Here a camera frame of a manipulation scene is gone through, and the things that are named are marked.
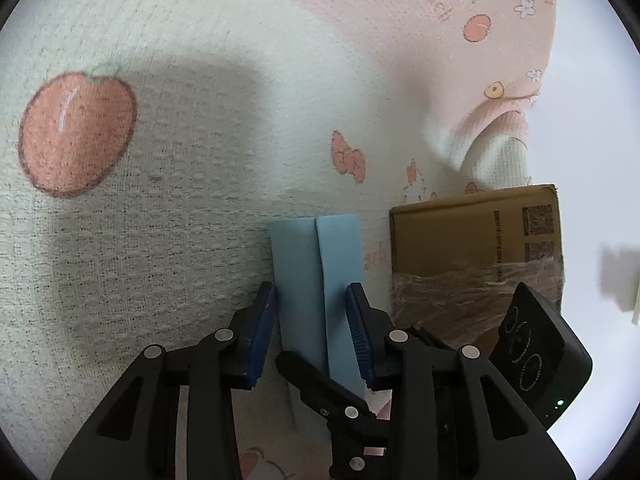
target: cardboard box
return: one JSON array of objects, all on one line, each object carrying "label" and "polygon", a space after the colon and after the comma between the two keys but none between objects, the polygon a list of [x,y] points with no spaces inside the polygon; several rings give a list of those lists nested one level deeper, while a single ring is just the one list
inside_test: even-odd
[{"label": "cardboard box", "polygon": [[391,211],[394,317],[452,346],[490,350],[519,282],[560,306],[558,195],[552,185],[478,192]]}]

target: barcode label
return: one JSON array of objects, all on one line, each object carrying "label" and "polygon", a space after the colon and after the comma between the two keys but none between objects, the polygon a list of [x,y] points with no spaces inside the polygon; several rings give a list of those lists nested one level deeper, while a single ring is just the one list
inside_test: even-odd
[{"label": "barcode label", "polygon": [[522,208],[524,235],[552,235],[554,233],[554,210],[549,205]]},{"label": "barcode label", "polygon": [[524,244],[524,261],[541,260],[554,256],[555,248],[553,240],[547,242],[533,242]]}]

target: peach pattern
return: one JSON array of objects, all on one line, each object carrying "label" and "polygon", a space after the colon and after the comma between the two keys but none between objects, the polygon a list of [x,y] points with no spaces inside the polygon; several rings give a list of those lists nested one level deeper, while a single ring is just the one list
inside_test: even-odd
[{"label": "peach pattern", "polygon": [[476,14],[465,23],[462,34],[469,43],[484,40],[491,29],[491,18],[486,14]]},{"label": "peach pattern", "polygon": [[122,79],[64,73],[40,88],[24,112],[20,164],[41,191],[82,194],[125,153],[136,118],[135,95]]}]

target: peach fabric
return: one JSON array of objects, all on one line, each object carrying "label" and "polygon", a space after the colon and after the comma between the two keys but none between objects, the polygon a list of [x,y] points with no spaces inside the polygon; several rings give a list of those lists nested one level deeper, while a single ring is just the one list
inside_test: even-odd
[{"label": "peach fabric", "polygon": [[474,137],[542,83],[555,0],[293,0],[382,63],[437,124]]}]

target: light blue foam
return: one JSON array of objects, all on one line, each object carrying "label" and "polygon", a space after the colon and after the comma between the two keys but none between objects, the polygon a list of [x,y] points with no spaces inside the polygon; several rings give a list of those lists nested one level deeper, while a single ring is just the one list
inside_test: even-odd
[{"label": "light blue foam", "polygon": [[[278,291],[282,347],[364,398],[345,313],[351,282],[364,280],[362,227],[356,215],[277,220],[268,225]],[[329,440],[326,421],[300,402],[291,387],[296,429]]]},{"label": "light blue foam", "polygon": [[345,292],[353,282],[364,282],[362,224],[357,215],[316,219],[322,276],[329,375],[364,399],[365,385],[346,316]]}]

